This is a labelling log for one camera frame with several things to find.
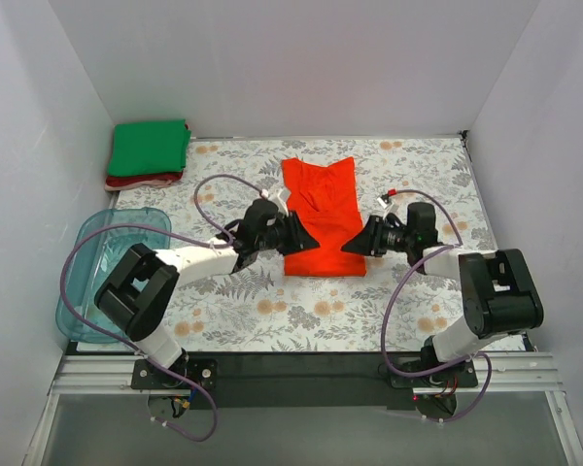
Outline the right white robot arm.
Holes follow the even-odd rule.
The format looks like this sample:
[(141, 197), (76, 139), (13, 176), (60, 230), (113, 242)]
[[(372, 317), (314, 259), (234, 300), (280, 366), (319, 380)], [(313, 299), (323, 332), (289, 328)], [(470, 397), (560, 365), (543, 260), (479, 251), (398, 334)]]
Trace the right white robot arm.
[[(393, 374), (423, 378), (439, 386), (453, 378), (457, 365), (487, 345), (539, 327), (544, 311), (520, 250), (466, 250), (461, 244), (446, 245), (439, 241), (435, 223), (435, 207), (415, 202), (407, 207), (405, 221), (392, 212), (370, 216), (362, 231), (341, 250), (368, 257), (381, 257), (388, 251), (406, 255), (409, 270), (396, 286), (383, 316), (381, 352)], [(386, 333), (395, 301), (416, 273), (458, 283), (463, 314), (426, 341), (419, 369), (406, 372), (391, 362)]]

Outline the folded pink t-shirt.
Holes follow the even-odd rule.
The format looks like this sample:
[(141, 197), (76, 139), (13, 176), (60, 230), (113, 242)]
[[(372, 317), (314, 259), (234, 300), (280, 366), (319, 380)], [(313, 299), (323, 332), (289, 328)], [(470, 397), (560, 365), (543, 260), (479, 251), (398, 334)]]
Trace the folded pink t-shirt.
[(115, 192), (135, 189), (141, 186), (162, 188), (169, 186), (172, 183), (173, 181), (169, 180), (126, 180), (126, 181), (107, 180), (105, 182), (104, 188), (108, 192)]

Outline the orange t-shirt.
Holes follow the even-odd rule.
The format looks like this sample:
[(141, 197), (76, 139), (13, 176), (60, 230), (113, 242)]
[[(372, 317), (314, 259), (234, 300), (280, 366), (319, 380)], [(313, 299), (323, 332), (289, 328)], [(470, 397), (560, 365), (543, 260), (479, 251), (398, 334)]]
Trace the orange t-shirt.
[(363, 277), (365, 259), (341, 248), (363, 228), (356, 190), (355, 161), (347, 157), (328, 166), (296, 158), (282, 162), (288, 208), (296, 212), (319, 243), (313, 250), (285, 258), (284, 272), (296, 277)]

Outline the aluminium frame rail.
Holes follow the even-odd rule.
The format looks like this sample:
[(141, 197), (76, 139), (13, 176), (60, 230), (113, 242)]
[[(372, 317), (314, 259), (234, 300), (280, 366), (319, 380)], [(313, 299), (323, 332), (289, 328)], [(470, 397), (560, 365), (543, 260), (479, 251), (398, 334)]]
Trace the aluminium frame rail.
[[(567, 407), (566, 388), (553, 355), (535, 351), (492, 351), (492, 392), (543, 392), (551, 408), (560, 442), (570, 465), (583, 465), (583, 448)], [(134, 388), (140, 359), (131, 354), (96, 352), (65, 355), (59, 362), (49, 396), (60, 394), (155, 394), (155, 388)]]

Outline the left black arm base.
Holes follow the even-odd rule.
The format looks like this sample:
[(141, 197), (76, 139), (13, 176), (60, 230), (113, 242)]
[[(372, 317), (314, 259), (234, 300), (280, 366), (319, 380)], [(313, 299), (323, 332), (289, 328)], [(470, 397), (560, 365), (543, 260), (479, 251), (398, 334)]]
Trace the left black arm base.
[[(180, 359), (170, 371), (191, 380), (205, 389), (212, 389), (217, 382), (219, 365), (215, 359)], [(139, 359), (135, 362), (130, 382), (132, 389), (189, 389), (189, 385), (175, 376), (156, 368), (152, 362)]]

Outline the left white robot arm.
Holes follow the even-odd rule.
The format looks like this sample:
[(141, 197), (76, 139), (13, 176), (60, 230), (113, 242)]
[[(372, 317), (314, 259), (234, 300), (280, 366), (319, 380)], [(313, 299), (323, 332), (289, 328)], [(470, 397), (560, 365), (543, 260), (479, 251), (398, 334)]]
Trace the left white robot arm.
[(237, 273), (264, 250), (287, 256), (319, 246), (296, 212), (257, 199), (204, 246), (152, 250), (133, 245), (97, 290), (94, 304), (155, 363), (155, 378), (175, 388), (186, 380), (188, 366), (181, 359), (185, 352), (162, 321), (176, 287)]

